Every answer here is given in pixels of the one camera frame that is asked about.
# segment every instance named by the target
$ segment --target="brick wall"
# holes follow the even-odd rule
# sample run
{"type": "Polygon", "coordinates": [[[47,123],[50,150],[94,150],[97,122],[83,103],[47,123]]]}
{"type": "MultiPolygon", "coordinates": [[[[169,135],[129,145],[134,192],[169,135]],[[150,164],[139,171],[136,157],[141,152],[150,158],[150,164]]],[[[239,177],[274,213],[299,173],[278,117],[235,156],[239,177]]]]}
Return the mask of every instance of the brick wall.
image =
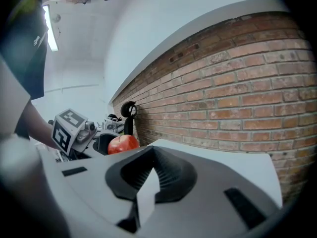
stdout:
{"type": "Polygon", "coordinates": [[[317,144],[317,81],[309,43],[285,13],[246,15],[174,46],[114,100],[137,102],[141,145],[159,138],[269,153],[284,200],[305,184],[317,144]]]}

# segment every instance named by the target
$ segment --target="red apple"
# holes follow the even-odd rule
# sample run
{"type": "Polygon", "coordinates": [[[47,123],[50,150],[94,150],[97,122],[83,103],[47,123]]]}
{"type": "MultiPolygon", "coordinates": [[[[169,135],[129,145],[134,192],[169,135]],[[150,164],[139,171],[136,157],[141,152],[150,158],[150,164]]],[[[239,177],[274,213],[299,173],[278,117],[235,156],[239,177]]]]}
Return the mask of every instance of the red apple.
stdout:
{"type": "Polygon", "coordinates": [[[139,143],[132,135],[121,135],[110,141],[108,154],[120,153],[134,148],[138,148],[139,143]]]}

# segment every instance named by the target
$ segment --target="white ceiling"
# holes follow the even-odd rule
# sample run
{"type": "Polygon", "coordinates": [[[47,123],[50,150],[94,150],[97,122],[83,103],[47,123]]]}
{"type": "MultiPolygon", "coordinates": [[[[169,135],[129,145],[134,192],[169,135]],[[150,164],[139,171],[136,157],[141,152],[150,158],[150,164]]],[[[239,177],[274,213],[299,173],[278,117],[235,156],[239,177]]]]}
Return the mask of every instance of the white ceiling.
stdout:
{"type": "Polygon", "coordinates": [[[50,1],[51,17],[58,13],[61,20],[52,23],[59,50],[53,53],[48,48],[47,62],[51,60],[103,62],[113,28],[128,1],[92,0],[87,4],[50,1]]]}

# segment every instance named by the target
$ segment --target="white table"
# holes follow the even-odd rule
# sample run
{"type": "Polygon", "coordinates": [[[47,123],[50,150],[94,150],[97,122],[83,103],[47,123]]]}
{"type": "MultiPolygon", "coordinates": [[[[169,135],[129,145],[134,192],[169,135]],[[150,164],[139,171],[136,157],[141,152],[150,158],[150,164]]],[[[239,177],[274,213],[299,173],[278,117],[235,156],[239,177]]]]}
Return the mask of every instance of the white table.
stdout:
{"type": "Polygon", "coordinates": [[[159,139],[150,145],[172,148],[202,158],[218,161],[262,189],[282,208],[282,193],[273,162],[268,154],[229,153],[184,145],[159,139]]]}

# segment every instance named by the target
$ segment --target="fluorescent light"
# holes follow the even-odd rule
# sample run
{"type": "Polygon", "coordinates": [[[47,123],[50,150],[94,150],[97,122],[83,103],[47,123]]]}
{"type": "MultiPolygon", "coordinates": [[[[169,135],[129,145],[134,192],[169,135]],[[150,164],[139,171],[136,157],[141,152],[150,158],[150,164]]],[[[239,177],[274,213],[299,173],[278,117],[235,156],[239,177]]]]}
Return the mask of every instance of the fluorescent light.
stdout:
{"type": "Polygon", "coordinates": [[[57,47],[57,43],[55,40],[53,29],[52,29],[51,18],[50,18],[50,8],[48,5],[45,5],[45,6],[43,6],[43,9],[45,11],[44,17],[46,20],[46,24],[49,28],[49,30],[48,30],[48,42],[49,42],[50,48],[52,51],[57,51],[58,47],[57,47]]]}

